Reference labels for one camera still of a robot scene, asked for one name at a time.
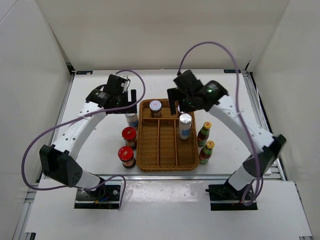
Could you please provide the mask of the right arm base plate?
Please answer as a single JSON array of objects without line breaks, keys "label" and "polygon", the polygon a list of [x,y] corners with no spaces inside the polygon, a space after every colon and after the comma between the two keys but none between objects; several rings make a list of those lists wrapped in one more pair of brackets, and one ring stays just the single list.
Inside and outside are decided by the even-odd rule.
[{"label": "right arm base plate", "polygon": [[239,191],[233,189],[227,181],[224,184],[209,184],[205,192],[209,194],[211,211],[258,210],[256,201],[253,201],[250,205],[245,205],[254,198],[252,182]]}]

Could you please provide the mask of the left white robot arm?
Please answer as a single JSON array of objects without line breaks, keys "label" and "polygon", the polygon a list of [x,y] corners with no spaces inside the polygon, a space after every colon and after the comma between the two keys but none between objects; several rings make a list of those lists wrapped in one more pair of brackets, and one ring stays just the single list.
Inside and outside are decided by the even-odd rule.
[{"label": "left white robot arm", "polygon": [[106,195],[103,178],[82,169],[76,162],[79,152],[96,128],[107,116],[106,109],[113,114],[134,113],[134,96],[128,100],[130,79],[111,74],[106,84],[94,88],[85,99],[79,112],[79,120],[71,123],[65,133],[51,146],[43,145],[39,157],[43,174],[64,186],[84,189],[93,199],[100,200]]}]

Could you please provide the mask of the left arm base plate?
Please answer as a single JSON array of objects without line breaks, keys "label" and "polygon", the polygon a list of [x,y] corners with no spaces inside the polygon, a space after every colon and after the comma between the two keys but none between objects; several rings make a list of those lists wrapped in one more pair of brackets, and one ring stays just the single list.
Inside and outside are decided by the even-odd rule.
[{"label": "left arm base plate", "polygon": [[104,179],[85,171],[75,185],[77,192],[74,208],[118,210],[122,206],[126,183],[123,175],[117,174]]}]

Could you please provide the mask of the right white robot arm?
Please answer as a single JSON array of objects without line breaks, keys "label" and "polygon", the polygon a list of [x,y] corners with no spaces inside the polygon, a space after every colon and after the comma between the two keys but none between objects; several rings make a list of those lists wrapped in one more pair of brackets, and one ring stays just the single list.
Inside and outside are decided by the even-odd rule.
[{"label": "right white robot arm", "polygon": [[204,110],[227,126],[250,152],[225,182],[226,197],[238,199],[247,185],[253,180],[259,181],[278,158],[286,138],[282,134],[275,136],[246,119],[229,92],[217,81],[202,84],[191,70],[179,73],[173,81],[176,87],[167,89],[171,114],[176,113],[176,105],[185,113]]}]

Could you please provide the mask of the silver-cap pepper shaker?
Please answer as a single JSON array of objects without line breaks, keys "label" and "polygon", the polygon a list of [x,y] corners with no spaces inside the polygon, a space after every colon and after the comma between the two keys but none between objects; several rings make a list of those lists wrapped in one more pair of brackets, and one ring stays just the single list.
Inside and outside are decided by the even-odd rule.
[{"label": "silver-cap pepper shaker", "polygon": [[190,136],[192,125],[192,116],[188,113],[183,113],[179,116],[178,134],[181,140],[186,140]]},{"label": "silver-cap pepper shaker", "polygon": [[139,119],[137,113],[126,113],[125,114],[126,122],[129,127],[138,129]]}]

